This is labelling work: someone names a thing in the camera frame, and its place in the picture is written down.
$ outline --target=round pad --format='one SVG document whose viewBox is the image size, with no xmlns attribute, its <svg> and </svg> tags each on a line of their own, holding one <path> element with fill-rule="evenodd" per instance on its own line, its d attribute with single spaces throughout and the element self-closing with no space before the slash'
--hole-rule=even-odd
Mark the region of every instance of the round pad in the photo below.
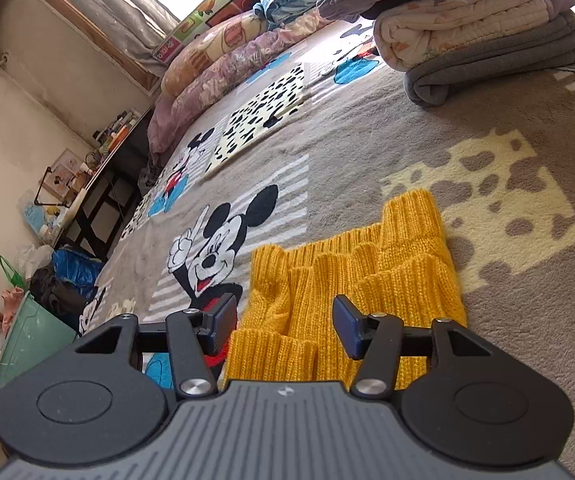
<svg viewBox="0 0 575 480">
<path fill-rule="evenodd" d="M 573 411 L 558 386 L 506 354 L 439 363 L 401 401 L 408 428 L 431 449 L 490 468 L 560 455 Z"/>
<path fill-rule="evenodd" d="M 99 418 L 112 405 L 112 392 L 90 381 L 66 381 L 46 389 L 38 397 L 38 410 L 61 424 L 84 424 Z"/>
<path fill-rule="evenodd" d="M 105 462 L 162 424 L 161 389 L 112 354 L 57 354 L 0 391 L 0 441 L 43 465 Z"/>
</svg>

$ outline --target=mickey mouse hand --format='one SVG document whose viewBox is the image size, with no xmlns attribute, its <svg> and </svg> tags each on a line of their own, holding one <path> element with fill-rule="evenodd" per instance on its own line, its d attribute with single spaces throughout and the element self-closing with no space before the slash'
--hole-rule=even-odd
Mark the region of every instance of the mickey mouse hand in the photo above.
<svg viewBox="0 0 575 480">
<path fill-rule="evenodd" d="M 193 229 L 188 229 L 182 236 L 174 238 L 170 248 L 170 258 L 168 260 L 168 271 L 170 274 L 182 266 L 187 260 L 189 250 L 192 247 L 192 243 L 194 242 L 196 235 L 198 235 L 198 232 L 201 229 L 203 219 L 205 219 L 205 215 L 208 210 L 209 206 L 205 206 L 203 212 L 198 216 L 198 220 L 196 220 L 196 224 Z"/>
</svg>

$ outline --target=cow print pattern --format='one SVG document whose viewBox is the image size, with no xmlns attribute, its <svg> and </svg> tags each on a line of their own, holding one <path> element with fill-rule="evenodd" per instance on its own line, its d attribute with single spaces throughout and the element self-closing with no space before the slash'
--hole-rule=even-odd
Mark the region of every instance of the cow print pattern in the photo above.
<svg viewBox="0 0 575 480">
<path fill-rule="evenodd" d="M 304 88 L 305 71 L 302 64 L 298 64 L 236 110 L 205 171 L 224 163 L 245 144 L 295 113 L 303 102 Z"/>
</svg>

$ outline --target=gray ribbed plastic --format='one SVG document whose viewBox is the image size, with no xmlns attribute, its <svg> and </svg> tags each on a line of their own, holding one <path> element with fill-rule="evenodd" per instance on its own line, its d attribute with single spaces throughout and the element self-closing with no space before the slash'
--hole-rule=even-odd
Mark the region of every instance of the gray ribbed plastic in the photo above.
<svg viewBox="0 0 575 480">
<path fill-rule="evenodd" d="M 233 381 L 221 396 L 181 404 L 155 440 L 90 468 L 9 462 L 0 480 L 570 480 L 555 462 L 485 472 L 418 444 L 381 402 L 340 383 Z"/>
</svg>

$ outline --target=dark clothes pile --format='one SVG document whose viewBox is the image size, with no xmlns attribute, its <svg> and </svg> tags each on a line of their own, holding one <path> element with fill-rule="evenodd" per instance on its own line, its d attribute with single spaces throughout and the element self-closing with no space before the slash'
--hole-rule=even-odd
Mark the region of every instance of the dark clothes pile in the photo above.
<svg viewBox="0 0 575 480">
<path fill-rule="evenodd" d="M 45 310 L 78 330 L 78 318 L 85 309 L 86 299 L 74 285 L 56 277 L 52 264 L 36 270 L 29 282 L 29 291 Z"/>
</svg>

